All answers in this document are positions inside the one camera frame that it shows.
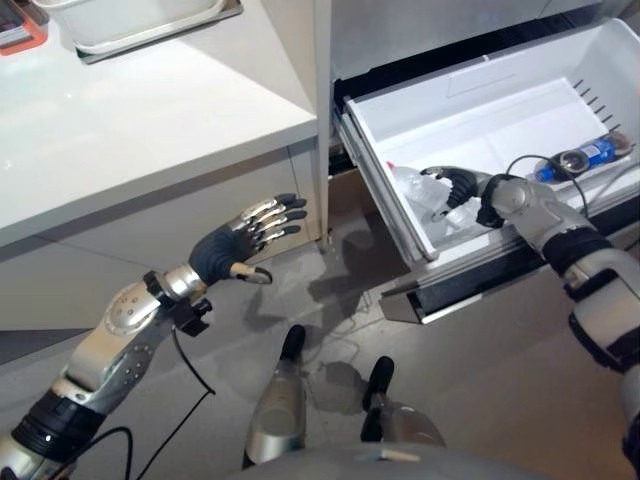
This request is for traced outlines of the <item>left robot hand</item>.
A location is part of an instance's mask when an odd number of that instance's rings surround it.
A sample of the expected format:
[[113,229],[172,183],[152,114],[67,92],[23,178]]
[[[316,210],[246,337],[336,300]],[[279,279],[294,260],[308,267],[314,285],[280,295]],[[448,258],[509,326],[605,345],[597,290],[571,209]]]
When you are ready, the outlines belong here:
[[294,193],[258,202],[203,237],[192,249],[188,264],[208,286],[221,280],[268,285],[272,274],[248,261],[273,242],[301,231],[307,200]]

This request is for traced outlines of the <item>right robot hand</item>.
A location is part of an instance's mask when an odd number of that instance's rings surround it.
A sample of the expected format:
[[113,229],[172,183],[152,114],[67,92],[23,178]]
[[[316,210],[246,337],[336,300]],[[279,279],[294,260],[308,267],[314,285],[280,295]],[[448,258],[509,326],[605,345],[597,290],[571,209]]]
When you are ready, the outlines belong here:
[[422,176],[431,176],[437,180],[451,182],[450,193],[446,201],[447,209],[453,210],[472,197],[480,197],[491,179],[491,175],[453,166],[432,166],[420,171]]

